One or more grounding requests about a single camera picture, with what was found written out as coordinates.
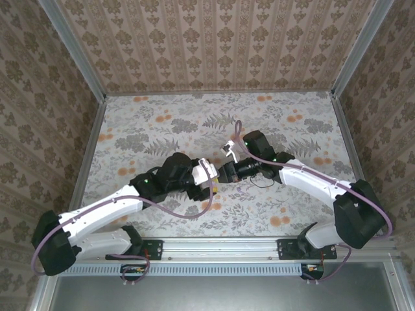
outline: floral tablecloth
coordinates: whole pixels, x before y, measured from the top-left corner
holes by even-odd
[[[162,165],[174,152],[206,157],[219,168],[231,161],[219,148],[233,138],[237,119],[243,134],[261,130],[276,151],[294,154],[333,177],[354,180],[328,92],[109,97],[106,103],[83,205]],[[253,181],[270,184],[261,176]],[[199,219],[182,220],[150,207],[112,226],[133,224],[142,236],[297,235],[310,223],[333,217],[332,208],[278,183],[262,189],[246,179],[217,188],[211,210]],[[181,193],[163,204],[176,213],[194,214],[207,203]]]

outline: metal frame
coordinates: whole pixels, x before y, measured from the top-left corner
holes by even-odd
[[[279,268],[278,271],[281,271],[283,266],[296,269],[295,267],[301,262],[319,262],[319,260],[279,260],[276,241],[283,238],[293,238],[293,236],[157,238],[163,240],[163,256],[161,261],[153,261],[152,263],[155,267],[167,267],[167,269],[170,267],[168,275],[172,276],[183,275],[182,270],[179,270],[179,268],[186,268],[192,265],[217,267],[219,269],[229,267],[230,265],[259,269],[261,267],[263,269],[266,266],[267,268],[276,268],[277,270]],[[338,258],[336,260],[327,260],[327,262],[342,262],[346,254],[346,249],[338,248]],[[399,262],[399,252],[395,247],[393,238],[372,240],[365,245],[364,249],[354,249],[349,262],[383,262],[397,309],[399,311],[414,310],[413,296],[409,290],[409,284],[405,275],[402,274],[403,269]],[[105,259],[82,260],[73,266],[73,271],[68,276],[113,275],[114,267],[119,267],[125,263],[123,261],[109,261]],[[128,263],[142,264],[143,261],[129,260]],[[108,273],[102,271],[102,268],[107,266],[113,267],[112,270],[108,270]],[[267,275],[279,275],[277,272],[274,274],[268,273]],[[30,311],[49,310],[59,277],[64,277],[64,275],[49,278],[42,277],[40,279]]]
[[[79,209],[82,203],[82,197],[85,193],[86,182],[89,176],[89,170],[95,153],[95,147],[97,146],[99,132],[101,130],[102,122],[104,122],[106,103],[103,102],[98,107],[95,120],[93,122],[91,134],[89,136],[88,144],[86,145],[84,158],[80,166],[77,183],[73,189],[71,202],[69,203],[69,211]]]
[[[394,0],[378,0],[374,4],[366,23],[364,24],[360,34],[357,36],[356,42],[351,49],[346,62],[340,70],[335,83],[333,84],[332,92],[335,97],[340,97],[344,91],[344,88],[362,60],[364,53],[388,14],[393,2]]]
[[[330,92],[330,89],[312,89],[306,92]],[[129,92],[129,93],[107,93],[109,97],[127,97],[127,96],[143,96],[143,95],[203,95],[203,94],[252,94],[252,93],[301,93],[298,89],[220,89],[216,91],[162,91],[162,92]]]
[[[343,136],[344,145],[346,146],[346,150],[349,155],[349,160],[351,163],[351,168],[353,169],[353,173],[355,174],[356,179],[364,179],[363,169],[359,161],[355,144],[353,143],[353,138],[351,137],[346,116],[344,115],[344,111],[340,103],[340,100],[338,99],[338,97],[332,94],[330,94],[330,99],[333,105],[333,109],[335,110],[338,127],[340,128],[340,132]]]
[[[51,20],[53,27],[59,34],[60,39],[65,44],[72,59],[75,61],[82,76],[84,76],[86,83],[95,95],[99,104],[102,104],[105,99],[104,87],[101,85],[95,70],[89,64],[82,47],[72,33],[65,16],[61,12],[55,0],[39,0],[41,7],[45,10],[47,17]]]

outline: floral wallpaper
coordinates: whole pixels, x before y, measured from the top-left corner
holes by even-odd
[[[0,1],[0,310],[36,288],[33,230],[68,208],[97,101],[37,1]]]
[[[415,288],[414,1],[394,1],[340,101]]]
[[[375,0],[57,0],[111,95],[330,89]]]
[[[231,161],[219,149],[234,138],[237,119],[243,133],[261,130],[277,152],[285,150],[321,172],[353,180],[328,92],[108,97],[106,102],[84,205],[162,165],[174,152],[206,157],[219,168]],[[272,183],[261,176],[253,182]],[[279,183],[260,189],[246,179],[216,187],[210,212],[196,220],[150,207],[112,225],[132,224],[143,236],[270,236],[297,235],[312,222],[333,219],[332,208]],[[176,213],[195,214],[208,202],[176,193],[163,204]]]

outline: wire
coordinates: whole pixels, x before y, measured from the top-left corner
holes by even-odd
[[[117,254],[111,254],[110,256],[120,259],[138,259],[138,260],[144,260],[146,262],[145,270],[143,274],[136,280],[132,281],[131,283],[134,284],[135,282],[139,282],[144,279],[148,271],[150,270],[150,261],[148,258],[138,255],[117,255]],[[128,270],[136,269],[137,267],[127,267],[123,270],[123,274],[121,275],[122,280],[124,281],[124,284],[127,284],[127,280],[125,279],[125,273]]]
[[[259,185],[257,185],[256,183],[254,183],[254,182],[252,181],[252,176],[250,176],[250,177],[249,177],[249,180],[250,180],[250,182],[251,182],[251,183],[253,183],[253,184],[254,184],[254,186],[256,186],[256,187],[258,187],[258,188],[261,188],[261,189],[272,187],[272,186],[275,184],[275,180],[273,180],[273,181],[272,181],[272,184],[271,184],[271,185],[269,185],[269,186],[259,186]]]
[[[209,203],[207,204],[206,208],[201,211],[198,214],[195,215],[180,215],[180,214],[176,214],[173,211],[170,211],[168,208],[161,206],[157,203],[154,203],[146,198],[142,198],[140,196],[118,196],[116,198],[112,198],[110,200],[106,200],[104,202],[101,202],[99,204],[94,205],[93,207],[86,209],[85,211],[75,215],[74,217],[68,219],[67,221],[61,223],[60,225],[56,226],[55,228],[53,228],[47,235],[45,235],[45,237],[42,239],[42,241],[39,243],[38,247],[34,250],[33,253],[33,257],[32,260],[30,262],[30,266],[32,268],[32,271],[34,274],[36,275],[45,275],[45,272],[42,271],[38,271],[36,269],[36,258],[39,256],[40,250],[42,249],[42,247],[46,244],[46,242],[59,230],[61,230],[63,227],[65,227],[66,225],[72,224],[74,222],[76,222],[79,218],[89,214],[90,212],[95,211],[96,209],[99,209],[100,207],[103,207],[107,204],[111,204],[111,203],[115,203],[116,201],[119,200],[127,200],[127,199],[134,199],[134,200],[140,200],[143,201],[145,203],[151,204],[155,207],[157,207],[158,209],[161,209],[162,211],[166,212],[167,214],[173,215],[175,217],[179,217],[179,218],[183,218],[183,219],[195,219],[198,218],[204,214],[207,213],[207,211],[210,209],[211,205],[212,205],[212,201],[213,201],[213,182],[212,179],[209,175],[209,171],[208,169],[205,167],[205,165],[203,164],[203,162],[200,162],[200,164],[202,165],[202,168],[204,169],[206,175],[207,175],[207,182],[209,184]]]
[[[364,196],[357,193],[356,191],[354,191],[350,188],[347,188],[346,186],[342,185],[341,183],[338,183],[338,181],[336,179],[330,178],[330,177],[324,175],[323,173],[319,173],[319,172],[311,170],[310,168],[307,168],[307,167],[301,167],[300,165],[267,161],[267,160],[261,159],[260,157],[257,157],[256,155],[251,154],[249,152],[249,150],[247,149],[247,147],[245,146],[245,144],[243,144],[241,139],[239,138],[239,135],[241,134],[241,130],[242,130],[242,121],[238,120],[235,123],[235,141],[241,147],[242,151],[244,153],[246,153],[248,156],[250,156],[252,159],[255,159],[259,162],[269,164],[269,165],[276,165],[276,166],[279,166],[279,167],[291,167],[291,168],[296,168],[298,170],[302,170],[302,171],[310,173],[311,175],[314,175],[314,176],[316,176],[316,177],[318,177],[318,178],[320,178],[320,179],[322,179],[322,180],[324,180],[324,181],[326,181],[326,182],[328,182],[332,185],[335,185],[336,187],[338,187],[342,190],[347,191],[348,193],[354,195],[356,198],[362,200],[364,203],[369,204],[371,207],[373,207],[383,217],[383,219],[385,219],[385,222],[388,226],[388,232],[383,236],[377,236],[377,237],[374,237],[373,239],[375,240],[375,239],[390,237],[390,235],[392,234],[392,222],[390,221],[388,215],[386,215],[386,213],[382,210],[382,208],[377,206],[374,202],[370,201],[368,198],[365,198]]]
[[[318,284],[319,282],[324,282],[324,281],[328,281],[328,280],[330,280],[332,277],[334,277],[335,276],[335,274],[337,273],[337,272],[339,272],[340,271],[340,269],[346,264],[346,262],[349,260],[349,258],[350,258],[350,255],[351,255],[351,247],[350,246],[348,246],[348,245],[345,245],[345,244],[337,244],[337,246],[340,246],[341,248],[347,248],[349,251],[348,251],[348,254],[344,257],[344,259],[343,259],[343,261],[342,261],[342,263],[336,268],[336,270],[335,271],[333,271],[332,273],[330,273],[327,277],[322,277],[320,280],[316,280],[314,277],[312,277],[312,276],[310,276],[309,274],[306,274],[306,273],[304,273],[303,272],[303,275],[304,276],[306,276],[306,277],[308,277],[309,279],[311,279],[311,280],[313,280],[313,281],[315,281],[315,283],[316,284]]]

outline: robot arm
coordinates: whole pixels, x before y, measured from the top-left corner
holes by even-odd
[[[256,157],[295,165],[302,169],[268,165],[249,157],[223,165],[219,169],[220,183],[238,182],[261,173],[267,179],[303,190],[334,210],[334,221],[312,224],[298,236],[298,243],[294,247],[297,247],[304,257],[325,246],[338,243],[346,243],[353,248],[360,249],[385,225],[384,218],[370,205],[337,186],[341,184],[354,190],[380,206],[371,186],[366,181],[359,180],[356,183],[337,181],[334,185],[324,181],[310,173],[310,171],[317,172],[316,170],[307,167],[294,156],[286,152],[275,153],[260,131],[248,133],[243,137],[243,141],[249,152]],[[237,157],[235,151],[232,150],[233,147],[234,143],[230,141],[221,150],[225,155],[232,155],[235,159]]]
[[[154,203],[164,201],[168,193],[184,190],[194,201],[209,197],[209,189],[201,185],[217,177],[213,164],[206,159],[190,160],[184,154],[175,153],[168,157],[162,167],[140,174],[128,185],[87,207],[56,215],[44,213],[35,229],[32,245],[37,248],[43,238],[54,228],[59,229],[41,248],[39,259],[47,275],[56,275],[68,269],[77,259],[105,257],[108,254],[138,255],[142,239],[134,227],[126,225],[112,232],[94,233],[110,222],[131,213],[141,211],[149,203],[121,196],[140,196]],[[77,215],[104,202],[110,202],[77,219]]]

